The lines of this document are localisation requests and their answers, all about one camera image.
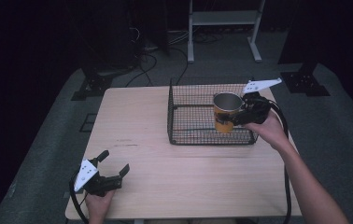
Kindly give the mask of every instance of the yellow cup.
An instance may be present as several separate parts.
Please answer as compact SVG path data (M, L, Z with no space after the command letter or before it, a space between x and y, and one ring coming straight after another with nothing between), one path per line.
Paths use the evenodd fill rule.
M233 123L223 120L224 117L237 113L243 100L232 92L220 92L214 96L215 129L220 133L229 133L233 130Z

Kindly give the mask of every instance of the person's right hand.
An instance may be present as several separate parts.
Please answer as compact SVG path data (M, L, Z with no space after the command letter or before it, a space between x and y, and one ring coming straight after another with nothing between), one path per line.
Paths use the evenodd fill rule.
M276 150L279 150L289 142L278 116L273 111L269 111L269 115L263 124L249 123L244 125L244 127L257 133Z

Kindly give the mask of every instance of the wooden table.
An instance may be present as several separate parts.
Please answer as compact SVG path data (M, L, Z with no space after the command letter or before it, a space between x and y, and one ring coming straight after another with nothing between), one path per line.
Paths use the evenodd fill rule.
M260 137L251 146L174 146L167 135L168 87L106 91L84 157L104 150L100 175L124 177L111 219L284 216L284 163ZM269 89L261 95L274 100ZM301 211L291 189L292 215ZM86 206L82 206L87 216ZM65 215L79 219L71 200Z

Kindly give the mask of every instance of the gray carpet floor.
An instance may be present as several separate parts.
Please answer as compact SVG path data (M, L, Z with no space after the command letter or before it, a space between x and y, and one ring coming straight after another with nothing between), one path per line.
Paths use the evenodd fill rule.
M255 63L247 44L248 33L225 34L220 41L195 45L195 62L183 77L255 77L257 80L280 77L280 72L297 71L300 64L279 65L287 33L259 33L258 48L262 63ZM187 66L187 45L173 45L170 55L151 53L157 60L148 71L129 84L167 86L171 77L182 75ZM142 57L144 69L154 64ZM116 77L113 88L125 87L140 69ZM353 101L338 77L319 64L314 72L331 96L307 97L290 93L285 83L272 87L273 94L288 120L289 131L304 161L346 212L353 223ZM90 133L80 129L88 114L97 113L102 97L71 101L84 80L78 69L54 102L5 199L0 204L1 223L82 223L65 220L68 181L78 168ZM260 217L259 223L282 223L283 217ZM294 217L291 223L304 223Z

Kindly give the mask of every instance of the black mesh basket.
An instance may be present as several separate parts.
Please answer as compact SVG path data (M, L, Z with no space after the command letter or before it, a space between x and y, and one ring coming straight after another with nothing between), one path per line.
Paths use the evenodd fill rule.
M242 126L230 133L215 129L213 97L228 91L242 94L252 77L197 77L171 79L167 132L173 145L252 145L258 135Z

